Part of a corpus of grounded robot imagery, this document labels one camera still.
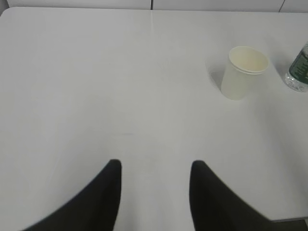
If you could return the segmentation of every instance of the white paper cup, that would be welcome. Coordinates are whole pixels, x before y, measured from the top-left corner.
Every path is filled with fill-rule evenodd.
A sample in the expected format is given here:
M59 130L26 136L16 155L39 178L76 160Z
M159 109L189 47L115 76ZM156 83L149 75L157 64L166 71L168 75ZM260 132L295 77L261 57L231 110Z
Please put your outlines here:
M267 57L251 47L231 49L221 83L222 94L231 100L242 99L268 66Z

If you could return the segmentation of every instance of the white wall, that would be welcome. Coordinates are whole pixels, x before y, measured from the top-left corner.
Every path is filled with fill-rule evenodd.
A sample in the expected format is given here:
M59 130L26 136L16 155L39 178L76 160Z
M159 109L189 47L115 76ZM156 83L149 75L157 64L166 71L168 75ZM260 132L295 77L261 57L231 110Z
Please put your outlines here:
M150 9L151 0L8 0L9 6Z
M6 0L0 0L0 15L7 8L8 8L8 3L6 2Z
M308 0L286 0L281 12L308 13Z
M282 3L283 0L154 0L153 9L278 12Z

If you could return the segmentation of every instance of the table surface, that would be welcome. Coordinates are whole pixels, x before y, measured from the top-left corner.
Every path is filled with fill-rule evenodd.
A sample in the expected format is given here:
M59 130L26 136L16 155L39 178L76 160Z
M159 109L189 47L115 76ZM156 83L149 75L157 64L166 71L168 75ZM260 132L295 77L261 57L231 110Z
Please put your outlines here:
M204 160L272 220L308 217L308 94L281 80L308 14L11 8L0 17L0 229L16 231L123 164L115 230L193 231ZM241 101L228 51L272 64Z

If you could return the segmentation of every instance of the cup rim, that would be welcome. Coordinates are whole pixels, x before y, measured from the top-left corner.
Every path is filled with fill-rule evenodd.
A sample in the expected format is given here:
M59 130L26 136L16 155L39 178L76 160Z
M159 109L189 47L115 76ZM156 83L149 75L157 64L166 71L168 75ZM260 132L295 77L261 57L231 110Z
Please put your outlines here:
M260 71L251 71L251 70L247 70L247 69L241 68L241 67L239 67L239 66L236 66L236 65L231 61L230 54L231 54L231 52L232 52L233 50L238 49L238 48L248 48L248 49L253 50L253 51L257 52L257 53L260 53L260 54L263 56L263 58L267 61L266 67L265 67L264 69L260 70ZM269 63L270 63L268 57L267 57L265 54L263 54L262 52L258 51L258 50L255 49L255 48L252 48L252 47L249 47L249 46L237 46L237 47L233 47L233 48L229 51L228 58L229 58L230 63L232 64L232 66L233 66L235 69L237 69L237 70L240 71L240 72L243 72L243 73L246 73L246 74L250 74L250 75L260 75L260 74L262 74L262 73L268 68Z

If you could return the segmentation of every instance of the plastic water bottle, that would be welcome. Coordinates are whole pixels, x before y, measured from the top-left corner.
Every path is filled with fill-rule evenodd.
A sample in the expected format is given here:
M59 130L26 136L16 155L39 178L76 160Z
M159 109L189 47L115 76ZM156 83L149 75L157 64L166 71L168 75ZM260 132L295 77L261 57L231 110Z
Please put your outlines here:
M296 91L308 91L308 42L290 66L284 82Z

